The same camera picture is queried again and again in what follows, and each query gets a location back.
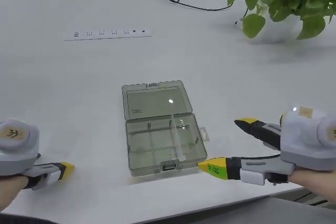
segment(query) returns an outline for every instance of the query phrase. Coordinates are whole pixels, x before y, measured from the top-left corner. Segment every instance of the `electrical outlet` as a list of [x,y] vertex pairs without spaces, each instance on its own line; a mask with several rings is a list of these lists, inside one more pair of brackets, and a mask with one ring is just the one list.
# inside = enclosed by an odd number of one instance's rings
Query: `electrical outlet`
[[150,29],[102,29],[98,31],[86,30],[68,33],[64,41],[72,40],[93,40],[93,39],[115,39],[132,37],[151,37],[153,30]]
[[151,37],[153,34],[152,30],[149,29],[132,29],[131,37]]
[[121,31],[121,38],[131,38],[130,30]]

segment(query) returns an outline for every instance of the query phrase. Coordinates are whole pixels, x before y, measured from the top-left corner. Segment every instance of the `box lid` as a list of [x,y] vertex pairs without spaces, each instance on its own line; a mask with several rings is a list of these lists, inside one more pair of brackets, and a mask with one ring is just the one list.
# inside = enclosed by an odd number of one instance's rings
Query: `box lid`
[[122,87],[126,120],[192,112],[182,81]]

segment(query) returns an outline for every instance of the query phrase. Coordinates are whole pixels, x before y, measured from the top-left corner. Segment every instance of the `white tabletop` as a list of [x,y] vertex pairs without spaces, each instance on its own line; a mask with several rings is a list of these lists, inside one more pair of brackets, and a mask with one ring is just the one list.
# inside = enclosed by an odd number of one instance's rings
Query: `white tabletop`
[[[182,0],[209,8],[226,0]],[[121,87],[182,80],[209,156],[273,151],[233,123],[277,122],[292,102],[335,111],[333,29],[292,45],[255,45],[226,12],[166,0],[0,0],[1,118],[41,131],[40,162],[67,161],[64,183],[25,190],[7,212],[58,223],[130,224],[299,188],[222,181],[197,170],[131,178]],[[76,29],[155,29],[152,37],[64,42]]]

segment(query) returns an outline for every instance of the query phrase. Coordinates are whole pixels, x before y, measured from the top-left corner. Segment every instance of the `number sticker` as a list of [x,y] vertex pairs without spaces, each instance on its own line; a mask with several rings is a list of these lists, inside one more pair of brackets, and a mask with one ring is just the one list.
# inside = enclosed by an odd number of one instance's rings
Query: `number sticker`
[[5,126],[0,131],[0,138],[7,138],[21,141],[25,138],[25,130],[12,126]]
[[227,179],[226,167],[208,164],[208,173],[221,179]]
[[304,116],[306,118],[311,118],[313,116],[313,109],[300,107],[299,115]]
[[329,141],[336,141],[336,128],[327,129]]

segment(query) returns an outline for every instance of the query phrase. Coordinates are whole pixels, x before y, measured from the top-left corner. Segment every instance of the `green label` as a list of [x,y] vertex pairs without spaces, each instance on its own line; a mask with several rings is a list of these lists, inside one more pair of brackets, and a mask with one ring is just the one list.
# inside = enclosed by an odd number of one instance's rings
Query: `green label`
[[226,167],[208,164],[207,172],[220,179],[227,179]]

